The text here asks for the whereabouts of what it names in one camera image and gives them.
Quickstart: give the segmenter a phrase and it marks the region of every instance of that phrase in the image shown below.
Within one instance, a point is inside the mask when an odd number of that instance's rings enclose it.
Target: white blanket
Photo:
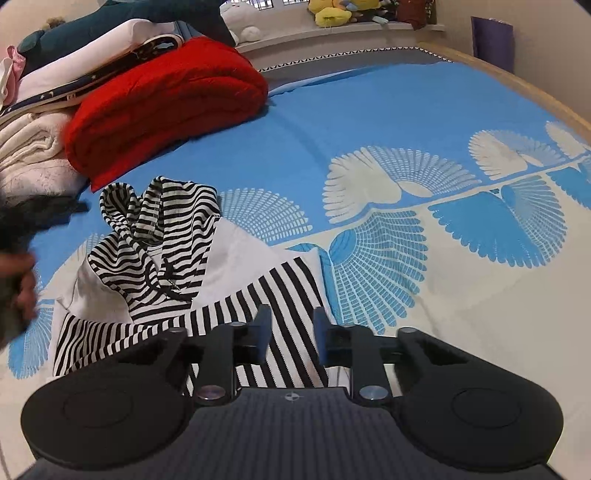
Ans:
[[[73,110],[27,113],[0,129],[0,192],[5,197],[79,192],[86,179],[64,153]]]

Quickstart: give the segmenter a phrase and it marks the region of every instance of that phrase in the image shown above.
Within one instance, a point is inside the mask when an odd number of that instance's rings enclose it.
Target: black cloth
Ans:
[[[18,46],[19,53],[27,59],[22,74],[65,57],[134,18],[153,23],[184,21],[203,35],[233,47],[235,43],[220,15],[219,5],[220,0],[139,0],[133,3],[107,0],[90,15],[47,32],[39,30],[28,35]]]

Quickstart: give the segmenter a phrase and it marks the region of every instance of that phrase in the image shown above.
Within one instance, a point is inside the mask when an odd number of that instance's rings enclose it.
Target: bed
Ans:
[[[215,186],[222,215],[255,237],[319,248],[339,323],[380,335],[414,326],[539,383],[565,419],[550,466],[588,479],[591,125],[439,46],[262,73],[273,90],[261,116],[171,147],[120,181],[136,192],[157,176]],[[98,195],[84,192],[87,215],[33,242],[39,317],[0,356],[0,442],[13,477],[33,462],[18,419],[52,376],[54,301],[110,231]]]

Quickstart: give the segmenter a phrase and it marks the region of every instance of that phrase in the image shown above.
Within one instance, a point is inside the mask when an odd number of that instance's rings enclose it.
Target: red blanket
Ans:
[[[267,93],[236,50],[195,38],[91,93],[65,131],[66,155],[95,192],[173,142],[252,118]]]

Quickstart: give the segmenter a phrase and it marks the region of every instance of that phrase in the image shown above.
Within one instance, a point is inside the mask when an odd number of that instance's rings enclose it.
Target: metal bolt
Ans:
[[[365,400],[383,400],[388,396],[388,390],[379,385],[367,385],[359,390]]]
[[[219,385],[204,385],[197,390],[197,396],[201,400],[219,400],[226,394],[226,390]]]

